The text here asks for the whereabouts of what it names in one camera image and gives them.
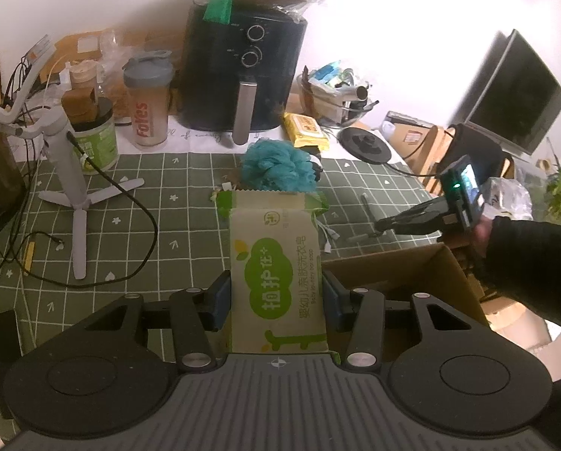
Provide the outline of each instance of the table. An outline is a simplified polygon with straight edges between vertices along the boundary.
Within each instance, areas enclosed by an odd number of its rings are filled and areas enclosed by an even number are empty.
[[[322,157],[328,159],[356,160],[337,141],[338,130],[325,129],[327,132],[330,149],[322,152]],[[371,131],[382,139],[391,151],[390,164],[401,163],[403,160],[397,151],[386,141],[378,130]],[[131,126],[116,127],[117,149],[120,154],[162,154],[162,153],[205,153],[205,154],[243,154],[250,144],[259,139],[273,139],[288,141],[289,137],[282,127],[276,127],[264,132],[252,132],[246,144],[237,145],[232,140],[231,132],[207,132],[203,130],[188,129],[183,126],[174,115],[168,117],[168,138],[162,144],[144,147],[134,142],[134,134]],[[11,149],[15,159],[19,162],[26,160],[25,141],[16,137],[9,137]],[[42,137],[35,139],[36,150],[42,148]]]
[[[30,318],[21,294],[20,269],[15,264],[5,265],[0,272],[0,312],[15,308],[24,352],[32,348],[30,324],[40,345],[124,293],[140,293],[145,301],[166,300],[181,288],[205,288],[222,269],[230,268],[228,221],[217,215],[210,195],[213,186],[220,185],[236,168],[239,158],[235,154],[199,153],[121,156],[110,174],[118,181],[144,178],[145,184],[135,191],[135,196],[158,220],[158,245],[135,278],[88,291],[62,289],[23,276]],[[430,196],[417,179],[401,176],[384,166],[346,159],[323,159],[322,166],[325,171],[319,189],[327,196],[330,208],[321,221],[341,235],[337,241],[331,241],[332,253],[322,254],[323,260],[435,242],[435,235],[415,238],[391,232],[365,244],[350,245],[348,237],[373,230],[360,201],[362,193],[366,192],[369,201],[379,205],[387,216]],[[40,163],[35,182],[36,191],[60,190],[53,167],[47,161]],[[104,186],[107,183],[103,178],[90,177],[89,191]],[[37,237],[32,272],[71,284],[104,281],[131,273],[152,242],[148,217],[126,197],[119,196],[91,207],[87,222],[87,277],[78,282],[71,268],[71,209],[44,203],[33,192],[26,217],[26,232],[44,230],[64,241],[63,248],[58,249],[46,237]],[[152,331],[149,349],[164,360],[173,361],[170,331]],[[10,438],[15,432],[13,421],[0,416],[0,436]]]

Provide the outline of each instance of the black cable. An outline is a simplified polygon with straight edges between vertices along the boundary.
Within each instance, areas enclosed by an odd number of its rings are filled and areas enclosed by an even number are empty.
[[[420,127],[421,129],[430,129],[429,126],[424,126],[422,124],[406,124],[409,125],[411,127]],[[454,134],[452,134],[451,132],[445,131],[445,133],[450,136],[452,139],[454,138]]]
[[[20,112],[20,115],[18,116],[18,119],[19,119],[19,117],[22,117],[22,116],[26,115],[27,117],[29,117],[29,119],[32,121],[32,123],[35,123],[35,120],[30,115],[30,112],[35,112],[36,110],[44,110],[44,109],[50,110],[51,107],[41,105],[39,107],[33,107],[30,110],[28,110],[27,105],[24,105],[24,110],[22,110]]]
[[[413,150],[410,154],[408,154],[407,156],[404,156],[402,159],[408,159],[408,158],[411,158],[413,155],[415,155],[415,154],[418,152],[418,149],[420,149],[420,148],[423,146],[423,144],[424,144],[424,142],[425,142],[425,140],[426,140],[427,137],[428,137],[428,135],[425,136],[425,138],[422,139],[422,140],[420,141],[420,144],[418,144],[418,145],[416,146],[416,149],[414,149],[414,150]]]
[[[3,95],[3,105],[2,105],[3,108],[5,108],[7,105],[13,105],[13,100],[9,96],[9,90],[11,90],[11,92],[13,92],[12,87],[14,86],[15,75],[17,74],[17,70],[20,66],[21,66],[21,63],[18,63],[18,65],[15,66],[14,71],[11,73],[11,76],[9,77],[9,82],[7,83],[7,88],[5,89],[5,94]]]
[[[34,159],[36,161],[36,147],[34,146],[34,141],[32,141],[32,146],[33,146],[33,151],[34,151]],[[28,148],[28,141],[26,141],[26,166],[28,168],[28,186],[26,188],[26,193],[24,194],[24,199],[22,201],[22,205],[20,206],[20,208],[18,209],[18,211],[16,212],[16,214],[14,215],[14,218],[12,220],[12,224],[11,224],[11,230],[9,231],[9,237],[8,237],[8,241],[7,241],[7,250],[5,252],[5,254],[2,254],[2,251],[0,249],[0,254],[2,255],[3,259],[0,262],[0,271],[3,268],[3,266],[5,265],[5,263],[7,262],[11,262],[10,260],[8,261],[8,256],[11,252],[14,251],[14,243],[15,243],[15,239],[17,239],[17,236],[20,233],[20,229],[21,229],[21,224],[22,224],[22,219],[24,217],[24,210],[26,209],[26,205],[28,204],[28,200],[30,198],[30,188],[32,187],[32,181],[33,178],[36,174],[36,169],[38,168],[38,166],[36,166],[36,168],[34,169],[34,172],[32,173],[32,170],[30,168],[30,150]],[[3,229],[5,228],[7,224],[4,224],[2,226],[0,226],[0,233],[3,231]]]
[[[390,170],[394,170],[397,173],[401,173],[404,176],[412,176],[414,178],[436,178],[437,175],[436,174],[415,174],[415,173],[408,173],[407,171],[402,171],[402,170],[398,170],[397,168],[394,168],[393,166],[391,166],[389,163],[385,163],[385,166],[387,166]]]
[[[24,271],[24,273],[26,273],[28,276],[35,278],[36,280],[41,280],[41,281],[45,281],[47,283],[52,283],[53,285],[62,287],[62,288],[72,288],[75,290],[84,290],[84,289],[88,289],[88,288],[94,288],[94,287],[98,287],[98,286],[103,286],[103,285],[110,285],[111,283],[119,283],[120,281],[126,281],[126,280],[130,280],[131,278],[135,277],[140,271],[141,269],[144,268],[144,266],[147,264],[147,261],[149,261],[149,258],[151,257],[151,254],[153,254],[153,251],[155,250],[155,247],[157,245],[157,239],[158,239],[158,235],[159,235],[159,227],[157,226],[157,221],[155,220],[155,217],[153,217],[153,214],[149,211],[149,209],[147,209],[147,207],[145,207],[142,203],[140,203],[140,201],[138,201],[132,194],[130,194],[129,192],[127,192],[126,190],[124,190],[117,182],[115,182],[112,178],[110,178],[109,176],[107,176],[107,174],[105,174],[101,168],[99,168],[93,161],[92,159],[90,159],[89,157],[86,156],[86,153],[84,152],[84,150],[80,147],[80,144],[78,144],[78,141],[76,141],[74,135],[71,132],[68,132],[67,134],[67,138],[69,140],[69,142],[72,143],[72,145],[80,152],[80,154],[82,154],[83,156],[86,157],[86,161],[89,163],[90,166],[92,166],[95,171],[101,175],[105,180],[107,180],[109,183],[111,183],[114,187],[116,187],[124,196],[128,197],[132,202],[134,202],[151,220],[151,223],[153,224],[153,241],[151,243],[151,246],[149,248],[149,251],[147,252],[146,256],[144,257],[143,261],[138,265],[137,269],[135,269],[132,273],[130,273],[129,275],[122,277],[122,278],[117,278],[115,280],[107,280],[107,281],[100,281],[97,283],[84,283],[82,285],[70,285],[68,283],[62,283],[60,281],[57,280],[50,280],[48,278],[44,278],[41,276],[38,276],[34,273],[31,273],[30,271],[28,271],[20,262],[20,259],[17,256],[14,256],[14,260],[15,262],[18,264],[18,266]]]

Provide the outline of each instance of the baby laundry bar soap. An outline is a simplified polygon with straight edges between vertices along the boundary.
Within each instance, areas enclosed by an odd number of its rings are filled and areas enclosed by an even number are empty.
[[[230,218],[231,350],[328,350],[321,292],[317,194],[228,191],[218,209]]]

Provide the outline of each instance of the green grid tablecloth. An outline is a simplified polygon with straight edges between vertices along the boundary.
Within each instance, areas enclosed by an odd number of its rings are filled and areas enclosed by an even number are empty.
[[[135,196],[158,221],[157,247],[136,277],[88,291],[63,289],[24,276],[30,318],[21,294],[20,268],[15,263],[5,265],[0,270],[0,312],[15,308],[24,352],[33,347],[30,325],[40,345],[124,293],[142,294],[145,301],[166,300],[178,289],[206,288],[223,269],[230,268],[228,221],[218,217],[210,195],[213,186],[225,181],[238,164],[239,157],[232,154],[122,156],[116,169],[109,173],[118,182],[144,179],[144,186],[135,191]],[[401,176],[384,166],[324,159],[322,167],[319,188],[326,194],[330,209],[321,221],[341,236],[331,241],[332,253],[322,254],[322,259],[435,242],[436,236],[396,236],[390,232],[363,244],[349,244],[347,238],[373,230],[361,203],[362,193],[367,193],[369,202],[379,205],[386,216],[430,196],[417,179]],[[40,163],[35,182],[36,192],[61,189],[47,161]],[[106,186],[103,178],[90,177],[89,191]],[[58,248],[46,237],[37,237],[32,272],[70,284],[121,278],[131,273],[152,242],[149,218],[128,198],[119,196],[91,207],[87,221],[87,276],[76,281],[71,266],[72,210],[42,202],[33,192],[25,218],[27,233],[43,230],[64,241],[63,248]],[[2,247],[8,232],[5,229],[0,236]],[[170,331],[150,331],[149,349],[164,360],[173,361]],[[0,416],[0,436],[10,438],[16,431],[13,421]]]

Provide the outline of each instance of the black round base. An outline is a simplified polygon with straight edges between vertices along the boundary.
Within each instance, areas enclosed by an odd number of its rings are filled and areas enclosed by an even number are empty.
[[[339,133],[337,139],[349,154],[365,163],[381,165],[391,159],[389,146],[367,130],[348,127]]]
[[[132,426],[162,402],[170,374],[155,353],[116,331],[75,335],[46,342],[9,370],[5,398],[22,427],[99,437]]]

